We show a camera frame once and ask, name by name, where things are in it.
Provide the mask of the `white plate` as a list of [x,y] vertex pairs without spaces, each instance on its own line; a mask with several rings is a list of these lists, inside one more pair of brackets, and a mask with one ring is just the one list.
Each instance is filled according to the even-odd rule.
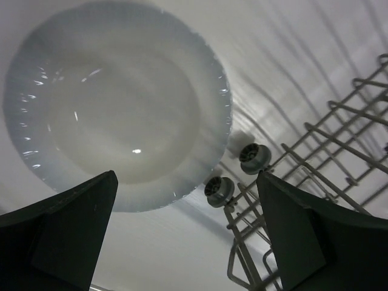
[[229,81],[207,41],[152,5],[92,1],[23,39],[4,79],[10,140],[56,192],[112,170],[114,210],[146,212],[210,176],[232,128]]

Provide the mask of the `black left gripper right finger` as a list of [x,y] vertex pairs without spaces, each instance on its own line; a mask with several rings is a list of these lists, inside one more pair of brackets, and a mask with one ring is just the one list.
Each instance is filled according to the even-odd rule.
[[271,173],[256,185],[284,290],[387,290],[387,220]]

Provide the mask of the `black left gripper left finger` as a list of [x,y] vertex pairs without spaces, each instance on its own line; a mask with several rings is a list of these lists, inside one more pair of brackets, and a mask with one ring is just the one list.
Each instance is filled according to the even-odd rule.
[[1,215],[1,290],[88,290],[117,189],[109,170]]

